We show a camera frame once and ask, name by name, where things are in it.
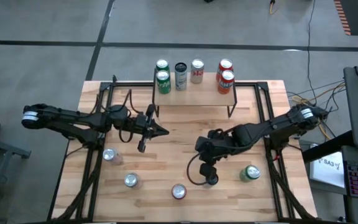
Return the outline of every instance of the can on shelf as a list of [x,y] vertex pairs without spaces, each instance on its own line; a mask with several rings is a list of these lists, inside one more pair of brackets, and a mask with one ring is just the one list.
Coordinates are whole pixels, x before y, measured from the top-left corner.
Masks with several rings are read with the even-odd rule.
[[223,71],[218,85],[218,92],[220,94],[228,94],[233,86],[233,83],[234,73],[230,70]]
[[105,149],[103,151],[103,159],[111,162],[114,165],[122,163],[122,156],[117,149]]
[[260,170],[254,165],[249,165],[240,172],[240,179],[243,182],[250,182],[260,177]]
[[204,75],[204,62],[200,59],[194,59],[191,63],[190,81],[192,83],[201,83]]
[[218,71],[216,72],[216,82],[219,83],[222,72],[226,70],[233,71],[233,63],[229,59],[222,59],[219,63]]
[[187,66],[183,62],[175,65],[175,86],[177,90],[186,90],[187,87]]
[[127,187],[133,188],[133,189],[139,189],[142,186],[142,181],[140,177],[135,173],[127,174],[124,178],[124,184]]
[[171,91],[171,79],[167,71],[161,70],[157,72],[157,86],[161,94],[167,94]]
[[186,196],[187,190],[183,184],[175,184],[172,187],[172,196],[175,199],[182,199]]
[[159,59],[157,63],[155,64],[155,70],[157,72],[159,71],[167,71],[169,74],[169,63],[168,60],[165,59]]

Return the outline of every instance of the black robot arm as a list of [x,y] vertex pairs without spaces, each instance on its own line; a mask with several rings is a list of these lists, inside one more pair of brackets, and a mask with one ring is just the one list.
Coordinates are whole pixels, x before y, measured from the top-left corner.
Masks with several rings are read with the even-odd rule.
[[200,174],[205,176],[205,183],[216,184],[218,177],[213,166],[223,157],[249,150],[263,136],[268,136],[271,149],[282,149],[288,144],[291,135],[304,135],[327,115],[328,112],[320,108],[296,105],[286,114],[263,123],[240,124],[227,131],[210,130],[207,138],[200,136],[196,142],[195,149],[204,162]]
[[[141,134],[142,140],[139,142],[138,150],[144,152],[146,139],[169,134],[166,129],[152,119],[153,111],[154,105],[149,105],[146,114],[139,113],[136,117],[131,118],[124,105],[114,105],[108,107],[104,112],[88,114],[36,104],[24,107],[22,124],[25,128],[48,128],[61,133],[66,138],[77,138],[84,147],[98,145],[98,136],[107,133],[114,126],[120,130],[121,139],[121,131],[131,133],[130,138],[125,142],[129,142],[134,133]],[[82,129],[74,124],[89,128]]]

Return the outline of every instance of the soda can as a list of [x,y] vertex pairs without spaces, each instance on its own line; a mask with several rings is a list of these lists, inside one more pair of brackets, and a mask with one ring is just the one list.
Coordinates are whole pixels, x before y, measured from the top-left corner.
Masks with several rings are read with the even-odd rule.
[[137,174],[130,173],[125,176],[124,184],[132,189],[139,189],[142,186],[142,181]]
[[159,59],[157,63],[155,64],[155,70],[157,72],[159,71],[167,71],[169,74],[169,63],[168,60],[165,59]]
[[250,182],[260,177],[260,170],[254,165],[249,165],[240,172],[240,179],[243,182]]
[[222,77],[219,81],[218,92],[220,94],[228,94],[234,83],[234,73],[230,70],[222,72]]
[[114,165],[122,163],[122,156],[118,153],[117,149],[105,149],[103,151],[103,159],[109,161]]
[[167,94],[171,91],[171,78],[167,71],[161,70],[157,72],[157,86],[161,94]]
[[219,83],[222,76],[222,72],[226,70],[233,71],[233,63],[229,59],[222,59],[218,66],[218,71],[216,72],[216,82]]
[[191,63],[190,81],[192,83],[201,83],[204,75],[204,62],[200,59],[194,59]]
[[172,196],[176,199],[182,199],[186,196],[186,187],[183,184],[175,184],[172,187]]
[[187,87],[187,66],[183,62],[175,65],[175,86],[177,90],[186,90]]

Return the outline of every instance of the gray floor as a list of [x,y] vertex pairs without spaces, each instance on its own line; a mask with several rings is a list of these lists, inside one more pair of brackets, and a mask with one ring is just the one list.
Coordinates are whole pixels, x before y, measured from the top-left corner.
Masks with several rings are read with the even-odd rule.
[[[211,4],[202,0],[116,0],[104,41],[306,46],[311,3],[278,0],[280,9],[269,16],[268,0],[215,0]],[[96,42],[107,5],[108,0],[3,0],[0,40]],[[316,0],[311,45],[358,47],[358,37],[343,33],[332,0]],[[67,140],[49,130],[23,128],[22,108],[48,103],[74,110],[93,49],[0,45],[0,139],[32,150],[28,161],[16,158],[9,167],[0,219],[7,218],[9,223],[46,219]],[[214,72],[224,57],[233,60],[237,79],[284,80],[287,90],[294,92],[309,88],[307,53],[276,50],[103,47],[93,79],[110,80],[115,74],[119,80],[151,80],[158,58],[172,63],[201,58],[206,71]],[[355,65],[358,52],[311,52],[312,84],[338,81],[344,67]],[[341,134],[350,129],[346,94],[338,94],[336,100],[340,110],[330,115],[328,124]],[[324,141],[317,130],[303,139]],[[321,218],[335,220],[344,215],[335,208],[343,205],[340,195],[314,190],[313,197]]]

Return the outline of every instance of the desk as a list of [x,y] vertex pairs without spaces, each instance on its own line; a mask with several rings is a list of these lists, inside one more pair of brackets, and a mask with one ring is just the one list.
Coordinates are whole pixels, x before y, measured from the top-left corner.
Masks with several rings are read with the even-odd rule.
[[[284,82],[281,80],[267,82],[274,114],[278,116],[286,113],[290,107]],[[100,82],[85,82],[78,106],[80,111],[85,113],[91,111],[99,86]],[[113,104],[121,104],[128,89],[129,87],[115,87]],[[152,88],[131,87],[131,89],[134,107],[145,111],[147,105],[152,102]],[[267,110],[264,111],[265,117],[268,118]],[[124,163],[121,166],[112,166],[103,161],[94,222],[277,220],[262,140],[251,150],[218,162],[216,168],[219,183],[210,189],[192,185],[185,174],[188,161],[196,153],[195,142],[198,136],[206,136],[210,129],[227,129],[240,123],[259,122],[254,89],[237,87],[237,106],[230,119],[227,118],[226,107],[216,106],[164,106],[160,108],[159,118],[155,119],[159,125],[169,130],[170,134],[148,141],[143,154],[136,149],[140,136],[134,135],[130,143],[122,143],[116,130],[107,133],[105,146],[118,149],[123,155]],[[72,141],[68,152],[79,147],[78,141]],[[86,154],[86,149],[80,150],[65,160],[57,197],[52,202],[54,203],[52,217],[61,215],[78,193]],[[316,216],[301,152],[289,147],[283,151],[283,158],[291,190],[307,211]],[[190,167],[190,175],[197,182],[203,180],[198,173],[200,164],[200,161],[195,160]],[[239,180],[239,172],[249,164],[259,167],[262,175],[258,180],[243,183]],[[141,189],[132,190],[124,186],[124,176],[129,172],[139,174],[144,181]],[[188,190],[183,200],[175,200],[171,196],[171,188],[177,183],[184,184]],[[286,214],[282,192],[280,198],[283,213]],[[85,211],[88,211],[88,202],[89,197],[86,197],[84,216],[86,216]]]

